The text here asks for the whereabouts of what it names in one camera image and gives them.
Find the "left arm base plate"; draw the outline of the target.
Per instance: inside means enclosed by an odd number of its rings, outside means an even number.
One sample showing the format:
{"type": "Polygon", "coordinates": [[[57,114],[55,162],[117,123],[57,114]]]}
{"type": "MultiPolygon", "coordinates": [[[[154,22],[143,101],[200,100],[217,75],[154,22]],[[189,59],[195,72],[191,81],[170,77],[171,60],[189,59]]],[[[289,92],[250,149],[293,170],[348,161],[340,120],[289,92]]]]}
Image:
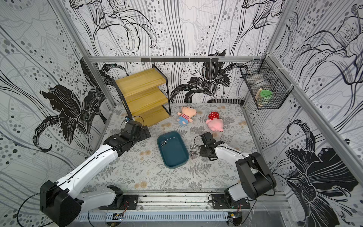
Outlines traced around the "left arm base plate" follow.
{"type": "Polygon", "coordinates": [[[112,204],[99,207],[99,210],[136,210],[139,196],[137,194],[118,195],[112,204]]]}

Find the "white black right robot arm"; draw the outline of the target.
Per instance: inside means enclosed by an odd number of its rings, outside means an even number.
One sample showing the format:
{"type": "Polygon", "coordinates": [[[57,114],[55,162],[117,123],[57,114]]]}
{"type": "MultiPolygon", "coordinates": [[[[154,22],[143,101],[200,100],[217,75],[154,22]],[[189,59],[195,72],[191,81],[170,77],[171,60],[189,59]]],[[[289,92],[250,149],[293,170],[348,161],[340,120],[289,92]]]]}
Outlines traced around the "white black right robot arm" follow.
{"type": "Polygon", "coordinates": [[[240,183],[225,190],[226,198],[230,201],[236,202],[245,198],[255,200],[277,186],[272,172],[260,153],[238,151],[223,141],[216,141],[210,132],[200,137],[203,141],[203,145],[200,146],[202,157],[210,161],[224,160],[237,169],[240,183]]]}

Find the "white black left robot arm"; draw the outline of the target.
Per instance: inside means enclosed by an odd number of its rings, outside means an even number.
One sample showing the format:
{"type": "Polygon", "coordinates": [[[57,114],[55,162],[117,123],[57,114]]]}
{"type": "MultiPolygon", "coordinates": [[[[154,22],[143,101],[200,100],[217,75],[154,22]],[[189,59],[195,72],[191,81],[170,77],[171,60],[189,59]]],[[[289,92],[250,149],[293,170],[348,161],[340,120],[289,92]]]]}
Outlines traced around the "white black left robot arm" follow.
{"type": "Polygon", "coordinates": [[[47,181],[40,188],[40,211],[59,227],[71,224],[81,213],[101,210],[134,210],[138,196],[125,196],[115,185],[84,193],[84,187],[101,170],[137,142],[150,138],[148,127],[129,120],[120,133],[107,138],[99,149],[73,171],[56,182],[47,181]]]}

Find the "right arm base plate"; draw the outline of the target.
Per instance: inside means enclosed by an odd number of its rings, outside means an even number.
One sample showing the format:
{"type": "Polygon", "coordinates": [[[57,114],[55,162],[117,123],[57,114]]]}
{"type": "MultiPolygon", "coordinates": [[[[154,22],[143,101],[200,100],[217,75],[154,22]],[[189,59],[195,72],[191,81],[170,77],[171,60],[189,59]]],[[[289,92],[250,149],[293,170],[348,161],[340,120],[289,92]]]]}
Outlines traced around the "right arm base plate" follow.
{"type": "Polygon", "coordinates": [[[238,201],[234,201],[225,194],[211,194],[208,197],[208,200],[212,204],[213,209],[215,210],[248,210],[251,208],[251,204],[248,198],[242,198],[238,201]]]}

